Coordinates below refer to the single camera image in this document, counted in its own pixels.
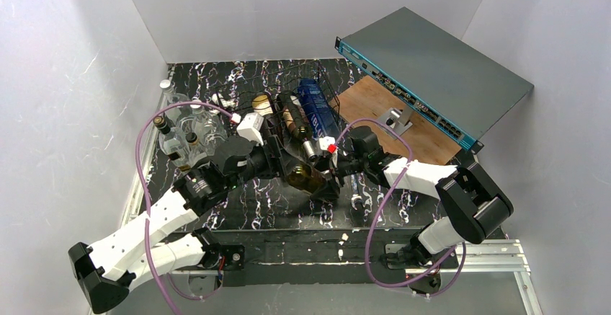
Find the dark wine bottle gold cap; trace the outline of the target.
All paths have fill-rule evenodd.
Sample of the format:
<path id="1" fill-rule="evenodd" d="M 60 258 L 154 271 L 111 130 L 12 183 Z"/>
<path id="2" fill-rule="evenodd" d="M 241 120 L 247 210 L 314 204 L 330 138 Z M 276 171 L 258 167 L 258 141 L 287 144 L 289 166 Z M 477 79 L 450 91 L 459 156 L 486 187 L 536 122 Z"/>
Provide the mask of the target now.
<path id="1" fill-rule="evenodd" d="M 272 100 L 268 94 L 260 94 L 252 100 L 251 106 L 253 110 L 260 114 L 267 122 L 270 128 L 277 127 L 277 114 L 272 105 Z"/>

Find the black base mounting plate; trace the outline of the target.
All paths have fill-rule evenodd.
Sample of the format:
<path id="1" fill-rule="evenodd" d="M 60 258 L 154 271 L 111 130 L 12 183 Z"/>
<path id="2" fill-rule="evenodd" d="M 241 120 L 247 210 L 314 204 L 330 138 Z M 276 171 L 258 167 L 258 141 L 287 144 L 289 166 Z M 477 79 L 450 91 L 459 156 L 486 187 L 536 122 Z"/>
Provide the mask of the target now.
<path id="1" fill-rule="evenodd" d="M 212 233 L 226 256 L 223 285 L 370 283 L 365 257 L 384 283 L 406 279 L 407 265 L 381 257 L 409 243 L 419 227 L 376 229 L 365 251 L 367 229 L 218 230 Z"/>

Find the blue label clear bottle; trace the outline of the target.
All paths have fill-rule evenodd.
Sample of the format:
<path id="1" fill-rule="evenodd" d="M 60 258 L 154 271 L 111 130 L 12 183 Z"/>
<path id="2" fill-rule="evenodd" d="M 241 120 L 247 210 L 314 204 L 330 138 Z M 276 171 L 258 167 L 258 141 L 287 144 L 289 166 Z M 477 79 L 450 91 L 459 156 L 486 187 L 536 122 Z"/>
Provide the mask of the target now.
<path id="1" fill-rule="evenodd" d="M 340 130 L 334 111 L 315 79 L 301 79 L 297 88 L 298 100 L 311 125 L 315 140 L 322 137 L 338 138 Z"/>

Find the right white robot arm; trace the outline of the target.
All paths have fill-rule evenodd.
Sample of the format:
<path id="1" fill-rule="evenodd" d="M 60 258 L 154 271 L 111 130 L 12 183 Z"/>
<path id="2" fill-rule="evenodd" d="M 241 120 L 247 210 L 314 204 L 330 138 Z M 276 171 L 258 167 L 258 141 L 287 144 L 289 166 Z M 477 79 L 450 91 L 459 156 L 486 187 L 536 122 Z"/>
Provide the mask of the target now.
<path id="1" fill-rule="evenodd" d="M 477 162 L 466 167 L 435 165 L 391 154 L 366 125 L 345 135 L 352 143 L 348 152 L 339 150 L 335 137 L 317 140 L 324 156 L 321 168 L 330 171 L 336 182 L 363 174 L 390 192 L 409 190 L 435 198 L 445 209 L 445 216 L 414 234 L 405 247 L 388 253 L 388 261 L 425 265 L 436 254 L 463 242 L 480 244 L 514 212 L 511 201 Z"/>

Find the clear bottle gold label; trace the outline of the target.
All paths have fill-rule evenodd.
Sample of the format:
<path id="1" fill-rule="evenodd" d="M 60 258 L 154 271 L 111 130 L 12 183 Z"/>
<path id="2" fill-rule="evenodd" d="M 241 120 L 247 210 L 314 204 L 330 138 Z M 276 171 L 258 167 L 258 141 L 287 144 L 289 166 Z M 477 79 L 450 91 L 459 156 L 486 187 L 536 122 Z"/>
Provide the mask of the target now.
<path id="1" fill-rule="evenodd" d="M 178 128 L 166 118 L 165 114 L 158 115 L 153 119 L 153 124 L 159 131 L 159 147 L 169 157 L 172 163 L 181 172 L 188 172 L 189 146 Z"/>

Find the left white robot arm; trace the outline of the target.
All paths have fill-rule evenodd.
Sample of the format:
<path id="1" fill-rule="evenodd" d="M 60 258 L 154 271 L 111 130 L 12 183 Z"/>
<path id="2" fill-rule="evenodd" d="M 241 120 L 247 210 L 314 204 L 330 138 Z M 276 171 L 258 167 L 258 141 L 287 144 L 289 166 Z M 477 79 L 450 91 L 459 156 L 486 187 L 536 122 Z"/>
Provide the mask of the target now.
<path id="1" fill-rule="evenodd" d="M 146 212 L 99 241 L 74 244 L 68 258 L 91 310 L 103 314 L 141 283 L 200 264 L 207 254 L 218 251 L 204 229 L 162 247 L 155 245 L 225 201 L 244 183 L 255 178 L 287 179 L 301 162 L 277 136 L 261 146 L 231 136 L 212 156 L 197 161 Z"/>

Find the brown wooden board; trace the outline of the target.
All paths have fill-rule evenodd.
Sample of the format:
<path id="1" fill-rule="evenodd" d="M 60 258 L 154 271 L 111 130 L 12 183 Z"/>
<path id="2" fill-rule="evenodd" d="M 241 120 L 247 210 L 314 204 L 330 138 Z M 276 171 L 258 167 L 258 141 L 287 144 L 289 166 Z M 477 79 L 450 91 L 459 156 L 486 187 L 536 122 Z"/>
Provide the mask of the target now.
<path id="1" fill-rule="evenodd" d="M 360 119 L 379 119 L 391 108 L 406 109 L 408 106 L 391 94 L 370 76 L 357 81 L 338 96 L 339 114 L 348 123 Z M 461 147 L 421 115 L 411 114 L 412 126 L 401 137 L 410 145 L 414 158 L 428 164 L 445 165 Z M 378 136 L 380 145 L 392 154 L 407 156 L 404 145 L 373 123 L 364 122 Z"/>

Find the grey metal bracket stand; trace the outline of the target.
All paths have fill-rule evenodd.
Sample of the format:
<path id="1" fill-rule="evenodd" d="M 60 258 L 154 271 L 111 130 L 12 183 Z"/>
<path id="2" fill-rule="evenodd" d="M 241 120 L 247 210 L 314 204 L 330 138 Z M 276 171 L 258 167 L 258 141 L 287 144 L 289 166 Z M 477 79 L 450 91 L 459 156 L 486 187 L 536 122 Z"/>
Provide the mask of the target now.
<path id="1" fill-rule="evenodd" d="M 406 132 L 413 126 L 412 116 L 414 114 L 415 111 L 408 105 L 405 105 L 402 109 L 391 107 L 378 116 L 376 120 L 390 128 L 397 136 L 405 138 Z"/>

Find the dark wine bottle silver cap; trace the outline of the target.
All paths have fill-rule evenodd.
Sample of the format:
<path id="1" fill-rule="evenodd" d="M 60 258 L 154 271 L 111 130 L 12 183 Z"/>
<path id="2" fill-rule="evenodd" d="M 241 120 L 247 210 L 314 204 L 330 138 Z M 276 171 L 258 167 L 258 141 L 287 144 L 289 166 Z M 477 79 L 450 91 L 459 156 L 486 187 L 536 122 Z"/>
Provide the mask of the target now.
<path id="1" fill-rule="evenodd" d="M 286 182 L 308 195 L 313 195 L 318 190 L 324 188 L 327 183 L 325 177 L 308 164 L 295 165 L 288 173 Z"/>

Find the clear bottle brown neck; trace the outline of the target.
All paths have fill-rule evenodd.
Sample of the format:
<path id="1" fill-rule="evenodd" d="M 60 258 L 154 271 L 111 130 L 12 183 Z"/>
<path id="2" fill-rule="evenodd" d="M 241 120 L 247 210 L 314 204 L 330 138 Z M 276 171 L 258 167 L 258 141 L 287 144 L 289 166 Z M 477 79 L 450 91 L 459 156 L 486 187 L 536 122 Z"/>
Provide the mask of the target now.
<path id="1" fill-rule="evenodd" d="M 202 142 L 196 133 L 189 132 L 185 138 L 189 146 L 189 166 L 195 168 L 195 165 L 201 159 L 211 155 L 211 151 L 209 146 L 205 142 Z"/>

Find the silver combination wrench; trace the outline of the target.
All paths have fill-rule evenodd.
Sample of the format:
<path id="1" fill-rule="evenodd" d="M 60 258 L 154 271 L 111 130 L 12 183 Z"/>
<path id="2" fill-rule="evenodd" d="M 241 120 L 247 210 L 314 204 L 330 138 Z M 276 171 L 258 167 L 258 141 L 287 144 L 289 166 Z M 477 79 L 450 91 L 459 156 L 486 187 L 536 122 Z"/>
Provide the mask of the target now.
<path id="1" fill-rule="evenodd" d="M 351 198 L 351 206 L 355 210 L 359 210 L 362 207 L 362 196 L 359 191 L 359 183 L 355 174 L 350 176 L 351 186 L 352 186 L 352 198 Z"/>

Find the clear bottle dark label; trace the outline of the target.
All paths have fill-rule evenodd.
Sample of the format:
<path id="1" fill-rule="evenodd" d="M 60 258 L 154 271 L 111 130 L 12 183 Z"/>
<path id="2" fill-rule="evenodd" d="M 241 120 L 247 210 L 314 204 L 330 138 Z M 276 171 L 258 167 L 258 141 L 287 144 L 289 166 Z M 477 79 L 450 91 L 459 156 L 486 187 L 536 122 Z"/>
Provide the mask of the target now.
<path id="1" fill-rule="evenodd" d="M 215 146 L 227 139 L 228 134 L 217 115 L 209 112 L 202 105 L 190 105 L 187 116 L 178 122 L 179 127 L 187 133 L 195 133 L 199 141 L 206 146 Z"/>

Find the teal network switch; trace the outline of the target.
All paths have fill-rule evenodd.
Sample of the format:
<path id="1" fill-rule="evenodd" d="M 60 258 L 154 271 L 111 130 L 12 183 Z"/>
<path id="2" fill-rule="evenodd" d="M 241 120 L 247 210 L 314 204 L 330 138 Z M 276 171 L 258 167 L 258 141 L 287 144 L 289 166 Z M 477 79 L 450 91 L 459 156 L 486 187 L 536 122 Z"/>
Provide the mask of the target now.
<path id="1" fill-rule="evenodd" d="M 402 7 L 346 37 L 338 53 L 466 151 L 534 86 Z"/>

